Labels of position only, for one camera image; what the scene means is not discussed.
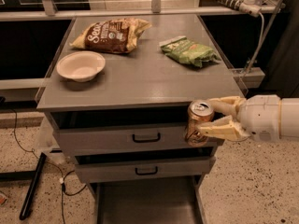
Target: snack bag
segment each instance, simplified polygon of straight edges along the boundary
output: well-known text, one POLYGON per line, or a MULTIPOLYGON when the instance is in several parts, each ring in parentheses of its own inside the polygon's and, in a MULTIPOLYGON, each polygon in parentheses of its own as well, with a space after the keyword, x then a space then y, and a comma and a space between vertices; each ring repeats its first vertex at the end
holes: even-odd
POLYGON ((148 21, 124 18, 99 21, 86 28, 70 46, 109 53, 129 53, 137 48, 137 40, 150 28, 148 21))
POLYGON ((177 36, 159 43, 164 54, 178 63, 192 64, 203 67, 203 62, 220 60, 221 58, 211 47, 195 43, 186 36, 177 36))

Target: terrazzo floor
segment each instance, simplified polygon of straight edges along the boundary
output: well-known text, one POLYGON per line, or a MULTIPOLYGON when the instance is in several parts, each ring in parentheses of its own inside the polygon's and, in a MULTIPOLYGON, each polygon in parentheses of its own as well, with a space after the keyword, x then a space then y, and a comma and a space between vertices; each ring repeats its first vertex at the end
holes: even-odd
MULTIPOLYGON (((25 152, 14 137, 15 114, 0 113, 0 170, 34 170, 37 159, 25 152)), ((42 115, 18 113, 15 134, 26 150, 35 149, 42 115)), ((206 224, 299 223, 299 143, 224 142, 216 153, 216 163, 200 189, 206 224)), ((59 169, 47 159, 32 204, 31 216, 23 221, 19 214, 29 181, 0 182, 7 202, 0 207, 0 223, 63 223, 59 169)), ((66 161, 58 167, 63 175, 74 169, 66 161)), ((73 173, 65 180, 66 191, 83 187, 73 173)), ((94 199, 85 189, 80 194, 64 195, 65 223, 94 223, 94 199)))

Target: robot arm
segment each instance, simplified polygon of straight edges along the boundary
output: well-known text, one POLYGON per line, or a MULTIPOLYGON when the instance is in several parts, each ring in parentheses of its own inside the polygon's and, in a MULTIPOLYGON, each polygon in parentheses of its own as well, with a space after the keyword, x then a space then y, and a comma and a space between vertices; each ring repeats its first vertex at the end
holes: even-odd
POLYGON ((265 142, 299 139, 299 99, 256 95, 248 100, 224 97, 208 101, 224 118, 198 124, 196 129, 201 135, 232 141, 247 137, 265 142))

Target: drawer handle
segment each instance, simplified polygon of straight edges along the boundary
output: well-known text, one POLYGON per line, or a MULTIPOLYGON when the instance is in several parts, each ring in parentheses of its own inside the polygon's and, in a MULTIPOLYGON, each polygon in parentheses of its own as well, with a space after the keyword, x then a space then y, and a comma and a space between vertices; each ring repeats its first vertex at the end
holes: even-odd
POLYGON ((138 168, 135 168, 135 173, 136 175, 157 175, 158 173, 158 167, 155 167, 155 170, 153 172, 148 172, 148 173, 140 173, 138 172, 138 168))
POLYGON ((135 138, 134 134, 132 134, 132 138, 133 138, 133 141, 135 143, 152 143, 152 142, 158 142, 161 139, 161 134, 157 133, 157 138, 154 138, 154 139, 142 139, 142 140, 138 140, 138 139, 135 138))

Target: bowl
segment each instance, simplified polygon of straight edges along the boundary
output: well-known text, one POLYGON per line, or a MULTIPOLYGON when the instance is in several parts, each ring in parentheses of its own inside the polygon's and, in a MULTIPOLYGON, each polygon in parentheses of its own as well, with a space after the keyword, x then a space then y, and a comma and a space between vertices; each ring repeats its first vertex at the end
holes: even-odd
POLYGON ((93 51, 79 51, 64 56, 56 65, 61 77, 86 82, 92 80, 105 67, 105 58, 93 51))

